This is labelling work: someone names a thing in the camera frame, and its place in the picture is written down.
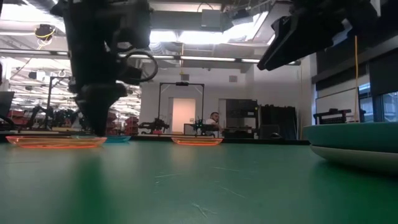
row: person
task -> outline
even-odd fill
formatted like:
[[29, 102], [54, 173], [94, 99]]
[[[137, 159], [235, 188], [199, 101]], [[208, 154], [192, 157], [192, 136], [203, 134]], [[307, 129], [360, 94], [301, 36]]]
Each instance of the person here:
[[213, 124], [214, 126], [216, 126], [218, 128], [218, 131], [222, 133], [223, 132], [223, 127], [221, 127], [218, 124], [219, 120], [220, 120], [220, 115], [218, 114], [218, 112], [212, 112], [210, 114], [210, 118], [206, 120], [206, 124]]

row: orange tray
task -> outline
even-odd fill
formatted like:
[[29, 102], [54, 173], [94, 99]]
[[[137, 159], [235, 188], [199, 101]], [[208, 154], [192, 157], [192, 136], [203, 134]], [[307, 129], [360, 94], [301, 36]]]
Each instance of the orange tray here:
[[172, 138], [173, 142], [187, 146], [215, 146], [223, 141], [218, 138]]
[[105, 137], [76, 136], [6, 136], [7, 140], [23, 148], [40, 149], [84, 149], [98, 147], [106, 141]]

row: green table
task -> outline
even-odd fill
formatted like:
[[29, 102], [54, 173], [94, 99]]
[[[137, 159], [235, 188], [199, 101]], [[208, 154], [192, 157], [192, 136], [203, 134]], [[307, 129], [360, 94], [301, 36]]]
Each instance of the green table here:
[[398, 223], [398, 181], [309, 146], [0, 144], [0, 223]]

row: man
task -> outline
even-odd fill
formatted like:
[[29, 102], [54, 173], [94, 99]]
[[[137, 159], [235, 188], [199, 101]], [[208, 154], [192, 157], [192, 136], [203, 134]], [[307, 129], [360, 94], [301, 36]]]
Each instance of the man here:
[[[220, 115], [218, 114], [218, 112], [212, 112], [210, 114], [210, 118], [206, 120], [206, 124], [212, 124], [214, 125], [216, 128], [218, 128], [219, 132], [223, 132], [223, 128], [218, 124], [218, 121], [220, 120]], [[217, 131], [210, 131], [210, 134], [214, 134], [215, 136], [217, 136]]]

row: doorway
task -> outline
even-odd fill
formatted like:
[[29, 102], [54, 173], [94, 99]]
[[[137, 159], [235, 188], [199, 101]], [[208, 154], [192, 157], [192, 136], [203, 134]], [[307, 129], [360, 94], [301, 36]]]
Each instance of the doorway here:
[[173, 98], [172, 133], [183, 134], [184, 124], [192, 124], [195, 120], [196, 100]]

